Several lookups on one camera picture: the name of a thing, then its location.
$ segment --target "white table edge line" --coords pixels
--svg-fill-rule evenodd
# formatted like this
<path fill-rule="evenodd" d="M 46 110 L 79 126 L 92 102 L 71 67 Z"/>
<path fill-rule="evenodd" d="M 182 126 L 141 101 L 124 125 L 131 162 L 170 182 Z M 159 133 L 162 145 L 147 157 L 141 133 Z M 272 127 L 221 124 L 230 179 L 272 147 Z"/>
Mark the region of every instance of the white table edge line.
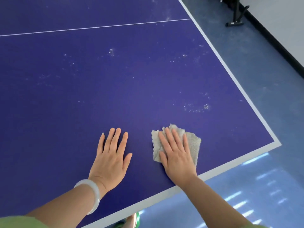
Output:
<path fill-rule="evenodd" d="M 266 128 L 266 130 L 268 131 L 268 133 L 270 134 L 270 136 L 273 138 L 274 141 L 279 142 L 279 139 L 276 137 L 276 135 L 274 134 L 274 132 L 272 131 L 272 129 L 269 127 L 268 123 L 265 121 L 265 119 L 263 118 L 263 116 L 260 114 L 260 112 L 258 111 L 258 109 L 255 107 L 255 105 L 253 104 L 253 102 L 251 101 L 251 99 L 249 98 L 249 96 L 247 95 L 247 93 L 245 92 L 245 90 L 239 84 L 238 80 L 235 78 L 235 76 L 230 71 L 230 69 L 228 68 L 228 66 L 226 65 L 226 63 L 222 59 L 222 57 L 219 55 L 219 53 L 217 52 L 217 50 L 214 48 L 214 46 L 212 45 L 212 43 L 208 39 L 207 35 L 203 32 L 202 28 L 196 22 L 196 20 L 194 19 L 194 17 L 192 16 L 192 14 L 190 13 L 190 11 L 188 10 L 188 8 L 185 6 L 185 4 L 182 2 L 182 0 L 178 0 L 178 1 L 183 6 L 183 8 L 185 9 L 185 11 L 189 15 L 189 17 L 192 19 L 192 21 L 195 24 L 195 26 L 197 27 L 197 29 L 203 35 L 204 39 L 207 41 L 208 45 L 211 47 L 212 51 L 215 53 L 216 57 L 219 59 L 219 61 L 221 62 L 221 64 L 223 65 L 223 67 L 225 68 L 225 70 L 227 71 L 227 73 L 229 74 L 229 76 L 232 78 L 232 80 L 234 81 L 234 83 L 238 87 L 238 89 L 241 91 L 241 93 L 243 94 L 243 96 L 245 97 L 245 99 L 247 100 L 247 102 L 249 103 L 250 107 L 253 109 L 253 111 L 255 112 L 255 114 L 258 116 L 258 118 L 260 119 L 260 121 L 262 122 L 262 124 L 264 125 L 264 127 Z"/>
<path fill-rule="evenodd" d="M 226 172 L 229 169 L 232 169 L 233 167 L 236 167 L 240 164 L 242 164 L 245 161 L 248 161 L 252 158 L 255 158 L 263 153 L 269 152 L 272 149 L 275 149 L 277 147 L 281 146 L 281 143 L 279 141 L 273 141 L 272 143 L 269 143 L 265 146 L 262 146 L 250 153 L 247 153 L 241 157 L 238 157 L 230 162 L 227 162 L 221 166 L 218 166 L 212 170 L 209 170 L 205 173 L 202 173 L 199 175 L 199 178 L 206 181 L 212 177 L 215 177 L 223 172 Z M 171 187 L 167 190 L 164 190 L 158 194 L 155 194 L 147 199 L 144 199 L 138 203 L 135 203 L 129 207 L 126 207 L 120 211 L 117 211 L 111 215 L 108 215 L 102 219 L 99 219 L 91 224 L 88 224 L 86 226 L 84 226 L 83 228 L 103 228 L 106 226 L 109 226 L 123 218 L 126 218 L 128 216 L 130 216 L 131 214 L 140 211 L 142 209 L 145 209 L 147 207 L 150 207 L 164 199 L 167 199 L 169 197 L 174 196 L 175 194 L 179 193 L 181 191 L 181 189 L 177 186 Z"/>
<path fill-rule="evenodd" d="M 117 26 L 128 26 L 128 25 L 143 25 L 143 24 L 152 24 L 152 23 L 177 22 L 177 21 L 185 21 L 185 20 L 191 20 L 191 18 L 168 20 L 168 21 L 158 21 L 158 22 L 131 23 L 131 24 L 122 24 L 122 25 L 105 25 L 105 26 L 95 26 L 95 27 L 77 28 L 77 29 L 61 29 L 61 30 L 41 31 L 41 32 L 30 32 L 30 33 L 5 34 L 5 35 L 0 35 L 0 37 L 26 35 L 26 34 L 38 34 L 38 33 L 52 33 L 52 32 L 72 31 L 72 30 L 81 30 L 81 29 L 108 28 L 108 27 L 117 27 Z"/>

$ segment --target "white jade bangle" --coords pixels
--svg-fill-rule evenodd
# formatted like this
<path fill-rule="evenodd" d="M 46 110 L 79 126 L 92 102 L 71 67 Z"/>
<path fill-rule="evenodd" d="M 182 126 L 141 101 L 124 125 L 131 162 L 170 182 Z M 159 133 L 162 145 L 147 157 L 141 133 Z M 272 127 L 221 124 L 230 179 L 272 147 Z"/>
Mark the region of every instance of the white jade bangle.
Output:
<path fill-rule="evenodd" d="M 92 190 L 94 191 L 94 194 L 95 194 L 94 206 L 93 206 L 93 209 L 88 213 L 88 214 L 92 214 L 97 209 L 97 207 L 99 205 L 99 201 L 100 201 L 100 192 L 99 192 L 98 186 L 96 185 L 95 182 L 93 182 L 89 179 L 83 179 L 83 180 L 77 182 L 77 184 L 74 186 L 74 188 L 81 184 L 89 185 L 92 188 Z"/>

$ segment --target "gray floor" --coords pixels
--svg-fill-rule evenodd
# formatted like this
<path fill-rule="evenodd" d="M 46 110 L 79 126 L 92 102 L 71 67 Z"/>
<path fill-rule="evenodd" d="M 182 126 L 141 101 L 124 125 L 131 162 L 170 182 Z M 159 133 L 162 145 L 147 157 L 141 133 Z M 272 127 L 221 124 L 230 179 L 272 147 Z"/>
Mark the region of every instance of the gray floor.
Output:
<path fill-rule="evenodd" d="M 219 0 L 183 0 L 283 146 L 207 183 L 252 222 L 273 228 L 304 224 L 304 79 L 246 20 L 226 28 L 232 12 Z M 200 228 L 204 223 L 180 193 L 142 211 L 141 228 Z"/>

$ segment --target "black baseboard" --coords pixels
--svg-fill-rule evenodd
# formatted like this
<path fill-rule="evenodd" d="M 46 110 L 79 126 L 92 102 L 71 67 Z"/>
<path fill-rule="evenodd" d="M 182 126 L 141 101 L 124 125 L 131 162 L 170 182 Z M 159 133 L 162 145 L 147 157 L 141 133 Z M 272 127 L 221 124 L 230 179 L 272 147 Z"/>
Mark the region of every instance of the black baseboard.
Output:
<path fill-rule="evenodd" d="M 304 78 L 304 67 L 284 48 L 284 46 L 249 12 L 244 16 L 266 38 L 266 40 L 285 58 L 285 60 Z"/>

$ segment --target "gray rag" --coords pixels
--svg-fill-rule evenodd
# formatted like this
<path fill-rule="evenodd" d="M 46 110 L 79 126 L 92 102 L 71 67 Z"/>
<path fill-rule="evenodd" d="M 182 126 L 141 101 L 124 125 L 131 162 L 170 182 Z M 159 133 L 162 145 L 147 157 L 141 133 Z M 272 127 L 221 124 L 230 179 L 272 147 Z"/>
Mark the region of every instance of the gray rag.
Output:
<path fill-rule="evenodd" d="M 170 131 L 172 131 L 172 129 L 175 129 L 177 131 L 183 144 L 184 144 L 183 135 L 184 135 L 184 133 L 186 134 L 187 139 L 188 139 L 190 154 L 191 154 L 192 160 L 196 166 L 197 158 L 199 156 L 199 148 L 200 148 L 199 146 L 200 146 L 202 140 L 200 138 L 198 138 L 195 134 L 185 132 L 185 130 L 178 128 L 176 125 L 170 124 L 169 129 L 170 129 Z M 164 148 L 158 137 L 158 132 L 159 132 L 159 130 L 157 130 L 157 131 L 152 130 L 152 132 L 151 132 L 152 142 L 153 142 L 153 160 L 157 161 L 157 162 L 161 162 L 161 159 L 159 158 L 159 152 L 160 151 L 165 152 L 165 151 L 164 151 Z M 162 133 L 164 134 L 165 138 L 167 139 L 167 136 L 165 133 L 165 127 L 163 127 L 163 129 L 162 129 Z"/>

